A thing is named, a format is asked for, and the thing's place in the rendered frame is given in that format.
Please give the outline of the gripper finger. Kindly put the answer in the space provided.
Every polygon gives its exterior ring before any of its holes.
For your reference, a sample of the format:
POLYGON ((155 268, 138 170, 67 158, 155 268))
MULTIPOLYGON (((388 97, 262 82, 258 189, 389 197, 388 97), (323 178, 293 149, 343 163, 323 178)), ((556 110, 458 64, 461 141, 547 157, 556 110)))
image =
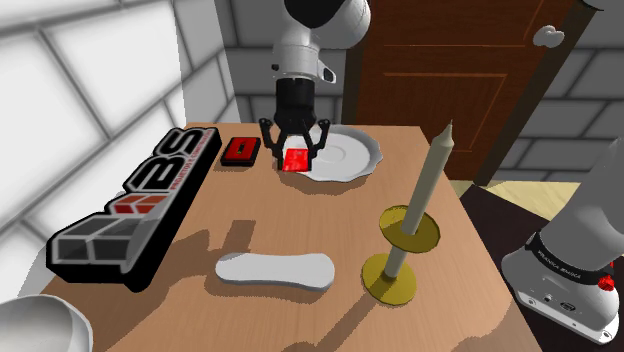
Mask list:
POLYGON ((313 168, 313 160, 317 157, 318 151, 325 148, 326 141, 329 135, 331 122, 328 119, 322 119, 318 122, 318 127, 320 128, 319 139, 314 142, 311 135, 310 130, 307 130, 303 134, 303 138, 307 147, 308 157, 307 157, 307 170, 311 171, 313 168))
POLYGON ((278 139, 273 141, 270 133, 273 122, 267 118, 260 118, 259 126, 264 146, 271 150, 272 156, 277 160, 277 170, 282 171, 284 163, 283 148, 286 142, 286 133, 284 131, 280 131, 278 139))

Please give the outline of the red flat block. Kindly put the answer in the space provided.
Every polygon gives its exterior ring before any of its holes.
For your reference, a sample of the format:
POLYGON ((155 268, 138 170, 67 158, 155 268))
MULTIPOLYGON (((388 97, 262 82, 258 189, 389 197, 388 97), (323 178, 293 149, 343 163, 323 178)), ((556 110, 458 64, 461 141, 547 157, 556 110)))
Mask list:
POLYGON ((288 148, 283 157, 282 170, 284 172, 308 172, 310 170, 309 150, 288 148))

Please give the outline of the black and red box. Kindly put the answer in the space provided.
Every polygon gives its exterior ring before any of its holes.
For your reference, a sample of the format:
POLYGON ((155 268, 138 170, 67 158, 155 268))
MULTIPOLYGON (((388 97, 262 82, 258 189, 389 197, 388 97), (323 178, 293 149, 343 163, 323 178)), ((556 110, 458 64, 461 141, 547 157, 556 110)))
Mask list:
POLYGON ((227 167, 252 167, 260 145, 258 137, 232 137, 222 153, 220 163, 227 167))

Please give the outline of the white wavy-rimmed plate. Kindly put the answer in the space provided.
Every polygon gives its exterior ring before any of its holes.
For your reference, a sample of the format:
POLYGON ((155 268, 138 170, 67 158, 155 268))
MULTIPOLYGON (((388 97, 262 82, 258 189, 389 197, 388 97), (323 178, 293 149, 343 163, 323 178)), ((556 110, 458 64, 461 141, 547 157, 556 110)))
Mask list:
POLYGON ((379 143, 365 132, 331 125, 326 145, 301 175, 317 182, 350 182, 371 174, 383 159, 379 143))

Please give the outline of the wooden table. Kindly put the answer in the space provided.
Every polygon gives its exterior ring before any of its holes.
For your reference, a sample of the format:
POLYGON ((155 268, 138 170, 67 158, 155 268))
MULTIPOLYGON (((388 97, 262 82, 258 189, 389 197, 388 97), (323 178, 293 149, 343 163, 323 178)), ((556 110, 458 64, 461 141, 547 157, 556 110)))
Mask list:
POLYGON ((428 150, 415 127, 367 133, 382 161, 350 183, 278 173, 267 150, 244 171, 214 166, 139 294, 61 279, 47 292, 87 317, 94 352, 541 352, 446 178, 428 205, 440 242, 406 259, 414 298, 391 307, 367 293, 362 265, 390 248, 380 215, 410 200, 428 150), (215 264, 231 252, 321 252, 335 279, 324 292, 226 284, 215 264))

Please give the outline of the beige candle in gold holder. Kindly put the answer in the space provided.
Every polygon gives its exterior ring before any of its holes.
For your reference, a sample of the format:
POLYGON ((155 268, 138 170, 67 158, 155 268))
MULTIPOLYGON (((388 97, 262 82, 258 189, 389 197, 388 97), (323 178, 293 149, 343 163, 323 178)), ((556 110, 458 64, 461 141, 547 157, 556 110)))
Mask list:
POLYGON ((417 281, 406 257, 439 244, 439 225, 426 208, 454 147, 452 133, 453 125, 448 124, 432 139, 410 202, 387 208, 380 216, 379 227, 391 250, 369 257, 361 279, 367 292, 383 304, 401 306, 413 299, 417 281))

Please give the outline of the white oblong flat dish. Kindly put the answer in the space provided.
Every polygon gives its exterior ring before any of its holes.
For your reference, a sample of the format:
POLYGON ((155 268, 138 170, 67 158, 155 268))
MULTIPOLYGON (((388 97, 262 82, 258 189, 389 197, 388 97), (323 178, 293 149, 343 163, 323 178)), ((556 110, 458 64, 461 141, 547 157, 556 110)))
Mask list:
POLYGON ((230 284, 285 285, 326 291, 334 282, 335 266, 323 253, 268 255, 240 252, 219 258, 215 274, 230 284))

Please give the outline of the brown wooden door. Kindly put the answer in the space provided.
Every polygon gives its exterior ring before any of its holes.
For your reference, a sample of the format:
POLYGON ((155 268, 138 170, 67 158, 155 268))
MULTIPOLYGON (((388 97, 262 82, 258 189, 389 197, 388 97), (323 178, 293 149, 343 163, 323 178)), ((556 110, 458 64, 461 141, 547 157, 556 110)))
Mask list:
POLYGON ((346 54, 341 121, 447 124, 450 179, 486 185, 596 14, 588 0, 368 0, 346 54))

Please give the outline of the black lettered logo sign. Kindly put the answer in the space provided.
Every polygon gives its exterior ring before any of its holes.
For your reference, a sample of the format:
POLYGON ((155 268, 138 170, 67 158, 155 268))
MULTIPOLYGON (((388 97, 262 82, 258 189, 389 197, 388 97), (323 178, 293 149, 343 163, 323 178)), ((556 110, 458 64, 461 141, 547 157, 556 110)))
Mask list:
POLYGON ((46 267, 68 283, 145 290, 221 146, 214 127, 171 129, 124 181, 123 194, 47 241, 46 267))

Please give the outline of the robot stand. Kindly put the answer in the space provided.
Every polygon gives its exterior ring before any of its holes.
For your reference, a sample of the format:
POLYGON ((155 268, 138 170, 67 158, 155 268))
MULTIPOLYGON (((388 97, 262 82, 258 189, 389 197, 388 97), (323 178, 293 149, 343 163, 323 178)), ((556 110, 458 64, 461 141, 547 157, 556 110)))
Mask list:
MULTIPOLYGON (((520 248, 530 235, 548 223, 475 185, 468 188, 460 201, 497 267, 506 254, 520 248)), ((619 309, 618 334, 605 345, 597 345, 523 305, 518 308, 542 352, 624 352, 624 303, 619 309)))

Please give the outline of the white bowl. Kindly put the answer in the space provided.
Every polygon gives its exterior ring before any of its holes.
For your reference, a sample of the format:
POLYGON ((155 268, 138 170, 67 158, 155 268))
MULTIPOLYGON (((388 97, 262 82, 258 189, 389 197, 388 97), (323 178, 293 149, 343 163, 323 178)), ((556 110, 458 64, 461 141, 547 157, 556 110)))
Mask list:
POLYGON ((0 352, 93 352, 93 330, 59 297, 19 297, 0 304, 0 352))

